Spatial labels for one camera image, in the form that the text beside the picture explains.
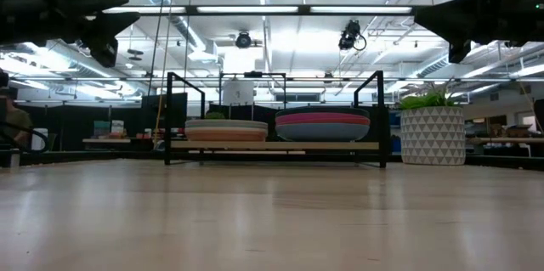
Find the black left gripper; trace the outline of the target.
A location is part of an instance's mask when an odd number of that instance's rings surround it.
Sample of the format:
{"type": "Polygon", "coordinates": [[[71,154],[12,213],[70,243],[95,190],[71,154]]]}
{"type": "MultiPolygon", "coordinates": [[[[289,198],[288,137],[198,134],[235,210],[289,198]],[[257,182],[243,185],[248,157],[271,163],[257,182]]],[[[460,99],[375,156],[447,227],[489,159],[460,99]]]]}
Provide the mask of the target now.
{"type": "Polygon", "coordinates": [[[138,12],[88,15],[120,7],[129,0],[1,0],[1,44],[48,40],[80,42],[105,68],[116,65],[116,35],[139,20],[138,12]]]}

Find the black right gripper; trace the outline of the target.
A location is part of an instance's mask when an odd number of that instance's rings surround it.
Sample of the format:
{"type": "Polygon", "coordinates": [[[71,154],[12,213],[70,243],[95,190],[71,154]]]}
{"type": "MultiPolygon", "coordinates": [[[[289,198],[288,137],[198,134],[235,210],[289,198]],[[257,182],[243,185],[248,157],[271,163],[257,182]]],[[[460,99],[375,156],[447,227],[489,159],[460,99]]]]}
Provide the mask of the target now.
{"type": "Polygon", "coordinates": [[[461,63],[472,50],[472,42],[486,45],[490,40],[502,40],[520,47],[543,40],[543,0],[477,0],[477,3],[478,8],[475,0],[452,0],[420,7],[414,14],[418,25],[449,43],[450,63],[461,63]]]}

